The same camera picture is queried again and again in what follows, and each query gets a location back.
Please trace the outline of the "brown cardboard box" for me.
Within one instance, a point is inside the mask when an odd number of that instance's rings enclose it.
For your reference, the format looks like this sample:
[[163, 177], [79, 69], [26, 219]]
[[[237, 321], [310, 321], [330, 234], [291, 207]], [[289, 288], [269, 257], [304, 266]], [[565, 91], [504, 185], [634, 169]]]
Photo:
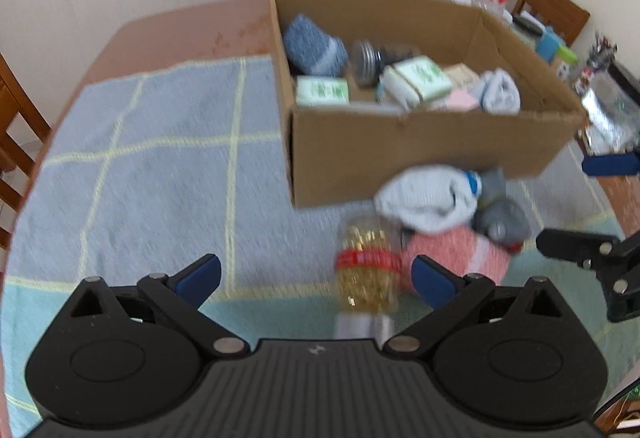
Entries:
[[[538, 175], [587, 119], [575, 93], [494, 16], [445, 0], [269, 0], [272, 60], [279, 87], [292, 203], [298, 208], [363, 201], [411, 167], [501, 168]], [[438, 65], [501, 68], [521, 94], [516, 115], [367, 112], [300, 107], [282, 34], [306, 15], [346, 43], [415, 46]]]

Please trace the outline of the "blue checked tablecloth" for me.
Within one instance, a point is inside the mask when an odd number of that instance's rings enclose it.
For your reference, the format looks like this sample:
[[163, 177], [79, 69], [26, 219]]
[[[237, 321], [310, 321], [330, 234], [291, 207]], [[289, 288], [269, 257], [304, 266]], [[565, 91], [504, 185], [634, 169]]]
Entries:
[[[63, 281], [26, 338], [31, 437], [594, 437], [605, 360], [578, 303], [596, 287], [516, 268], [433, 350], [337, 340], [338, 232], [373, 198], [292, 203], [269, 56], [192, 60], [82, 90], [17, 216], [10, 272]], [[205, 254], [198, 309], [250, 345], [217, 358], [160, 323], [137, 283]]]

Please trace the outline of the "wooden chair at left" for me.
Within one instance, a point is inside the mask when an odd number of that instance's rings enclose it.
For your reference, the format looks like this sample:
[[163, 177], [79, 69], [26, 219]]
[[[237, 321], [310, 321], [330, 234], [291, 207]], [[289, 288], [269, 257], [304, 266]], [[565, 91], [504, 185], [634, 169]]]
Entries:
[[[51, 134], [47, 120], [32, 103], [21, 83], [12, 72], [6, 59], [1, 54], [1, 173], [20, 169], [32, 181], [36, 162], [23, 147], [18, 144], [9, 129], [17, 117], [21, 117], [32, 130], [37, 139], [46, 143]], [[8, 206], [14, 213], [20, 213], [26, 202], [26, 195], [31, 185], [27, 185], [24, 193], [14, 189], [13, 185], [1, 178], [1, 206]], [[1, 249], [8, 250], [12, 239], [12, 231], [1, 227]]]

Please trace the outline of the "silver foil bag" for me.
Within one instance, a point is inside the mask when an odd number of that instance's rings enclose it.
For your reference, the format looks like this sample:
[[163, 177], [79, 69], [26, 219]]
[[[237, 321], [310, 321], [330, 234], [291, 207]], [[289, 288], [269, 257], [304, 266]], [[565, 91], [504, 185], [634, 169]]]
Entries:
[[639, 146], [639, 81], [624, 74], [595, 75], [582, 96], [589, 125], [584, 138], [590, 155], [632, 152]]

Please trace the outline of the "blue knitted sock roll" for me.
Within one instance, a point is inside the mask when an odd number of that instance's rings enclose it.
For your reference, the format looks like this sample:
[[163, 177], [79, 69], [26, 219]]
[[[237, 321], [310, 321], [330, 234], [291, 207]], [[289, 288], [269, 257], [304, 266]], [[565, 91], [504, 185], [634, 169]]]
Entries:
[[298, 14], [286, 28], [283, 46], [288, 60], [306, 76], [340, 77], [348, 60], [343, 40], [304, 14]]

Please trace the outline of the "grey plush toy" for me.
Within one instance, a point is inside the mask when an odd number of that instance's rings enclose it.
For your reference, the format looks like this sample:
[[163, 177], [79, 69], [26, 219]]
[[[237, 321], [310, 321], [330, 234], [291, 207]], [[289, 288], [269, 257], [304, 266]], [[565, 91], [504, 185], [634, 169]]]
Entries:
[[472, 227], [511, 255], [518, 254], [530, 236], [523, 208], [506, 194], [506, 178], [501, 168], [480, 174], [482, 191]]

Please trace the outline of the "dark jar silver lid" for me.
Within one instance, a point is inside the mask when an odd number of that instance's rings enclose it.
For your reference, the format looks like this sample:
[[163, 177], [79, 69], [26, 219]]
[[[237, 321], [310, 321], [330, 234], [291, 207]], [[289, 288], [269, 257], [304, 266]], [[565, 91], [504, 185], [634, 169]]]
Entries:
[[358, 86], [369, 88], [378, 83], [387, 66], [409, 60], [420, 54], [420, 49], [410, 44], [357, 40], [349, 54], [349, 65], [352, 68], [352, 77]]

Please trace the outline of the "green white tissue pack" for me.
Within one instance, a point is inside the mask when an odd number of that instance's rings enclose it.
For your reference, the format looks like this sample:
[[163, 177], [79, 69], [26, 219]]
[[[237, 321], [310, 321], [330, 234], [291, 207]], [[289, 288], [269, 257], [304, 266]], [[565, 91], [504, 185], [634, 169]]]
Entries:
[[406, 111], [439, 100], [454, 89], [449, 77], [427, 56], [417, 56], [386, 66], [376, 98]]

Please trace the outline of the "pink knitted sock roll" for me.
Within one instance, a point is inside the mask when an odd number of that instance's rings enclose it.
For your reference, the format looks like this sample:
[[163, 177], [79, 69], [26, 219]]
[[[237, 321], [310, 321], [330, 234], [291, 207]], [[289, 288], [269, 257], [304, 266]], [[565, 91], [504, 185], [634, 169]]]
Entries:
[[458, 276], [482, 273], [500, 283], [508, 271], [511, 256], [500, 246], [468, 227], [457, 227], [437, 234], [416, 232], [401, 250], [400, 284], [414, 293], [411, 264], [418, 256], [427, 256]]

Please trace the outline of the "yellow capsule bottle red label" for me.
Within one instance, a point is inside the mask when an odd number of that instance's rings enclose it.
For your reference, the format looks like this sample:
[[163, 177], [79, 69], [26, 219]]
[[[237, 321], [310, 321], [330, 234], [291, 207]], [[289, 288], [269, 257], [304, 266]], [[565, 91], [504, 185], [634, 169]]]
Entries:
[[399, 225], [373, 211], [346, 220], [334, 261], [337, 340], [374, 340], [394, 332], [400, 291]]

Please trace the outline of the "blue small container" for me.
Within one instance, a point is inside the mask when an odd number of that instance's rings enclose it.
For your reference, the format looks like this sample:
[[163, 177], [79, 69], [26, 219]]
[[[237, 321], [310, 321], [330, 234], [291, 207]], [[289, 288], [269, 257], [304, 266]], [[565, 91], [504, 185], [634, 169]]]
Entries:
[[546, 63], [551, 64], [556, 52], [562, 46], [566, 46], [564, 39], [553, 30], [552, 26], [547, 26], [536, 43], [535, 52]]

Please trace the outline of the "grey-blue sock roll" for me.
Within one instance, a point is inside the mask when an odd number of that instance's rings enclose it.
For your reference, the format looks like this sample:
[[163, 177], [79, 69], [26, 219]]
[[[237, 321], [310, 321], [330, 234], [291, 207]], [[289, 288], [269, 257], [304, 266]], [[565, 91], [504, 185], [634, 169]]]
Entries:
[[446, 165], [405, 170], [375, 194], [376, 212], [413, 231], [436, 234], [468, 224], [482, 194], [475, 171]]

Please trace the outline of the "green-lid spice jar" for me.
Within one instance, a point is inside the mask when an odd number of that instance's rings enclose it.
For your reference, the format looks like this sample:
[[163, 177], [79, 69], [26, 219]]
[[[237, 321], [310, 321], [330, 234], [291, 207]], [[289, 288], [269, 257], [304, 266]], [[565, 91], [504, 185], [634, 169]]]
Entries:
[[578, 60], [577, 54], [568, 46], [559, 46], [552, 60], [552, 68], [556, 77], [564, 82], [569, 82], [570, 74], [573, 72]]

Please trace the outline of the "pink printed box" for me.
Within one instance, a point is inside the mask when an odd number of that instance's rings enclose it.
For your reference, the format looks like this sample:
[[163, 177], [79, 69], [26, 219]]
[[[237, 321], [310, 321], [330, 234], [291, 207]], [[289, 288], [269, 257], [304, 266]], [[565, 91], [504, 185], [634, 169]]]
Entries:
[[443, 98], [432, 102], [428, 108], [431, 111], [464, 113], [480, 108], [480, 102], [468, 90], [454, 89]]

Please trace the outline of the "white sock roll blue stripe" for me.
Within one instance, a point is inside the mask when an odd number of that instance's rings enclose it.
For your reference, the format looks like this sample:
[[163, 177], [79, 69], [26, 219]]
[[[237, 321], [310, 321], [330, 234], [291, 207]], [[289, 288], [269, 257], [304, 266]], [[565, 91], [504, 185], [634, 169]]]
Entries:
[[510, 74], [502, 68], [483, 72], [470, 93], [486, 113], [518, 115], [521, 110], [520, 90]]

